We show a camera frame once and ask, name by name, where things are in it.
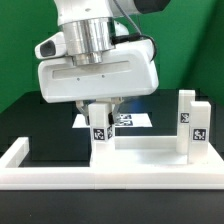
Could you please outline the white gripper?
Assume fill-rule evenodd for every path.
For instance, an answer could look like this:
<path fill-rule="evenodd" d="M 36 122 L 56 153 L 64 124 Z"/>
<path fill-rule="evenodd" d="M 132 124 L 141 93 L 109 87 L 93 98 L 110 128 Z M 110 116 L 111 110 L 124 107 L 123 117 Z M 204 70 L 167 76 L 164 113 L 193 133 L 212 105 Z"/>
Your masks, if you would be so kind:
<path fill-rule="evenodd" d="M 117 44 L 103 53 L 103 62 L 75 66 L 71 57 L 42 61 L 38 78 L 43 98 L 48 103 L 76 101 L 76 108 L 89 125 L 87 101 L 110 98 L 109 123 L 119 121 L 122 97 L 149 95 L 158 88 L 152 60 L 153 45 L 147 40 Z"/>

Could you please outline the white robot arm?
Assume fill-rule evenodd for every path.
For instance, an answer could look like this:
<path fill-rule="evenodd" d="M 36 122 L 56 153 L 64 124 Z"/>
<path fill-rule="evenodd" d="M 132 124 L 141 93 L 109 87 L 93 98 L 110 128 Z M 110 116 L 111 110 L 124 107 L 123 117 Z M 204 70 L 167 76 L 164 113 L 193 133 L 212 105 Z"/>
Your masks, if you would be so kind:
<path fill-rule="evenodd" d="M 117 17 L 165 9 L 170 0 L 54 0 L 60 31 L 35 47 L 38 78 L 49 102 L 74 101 L 90 119 L 88 103 L 149 95 L 158 88 L 154 40 L 131 34 Z"/>

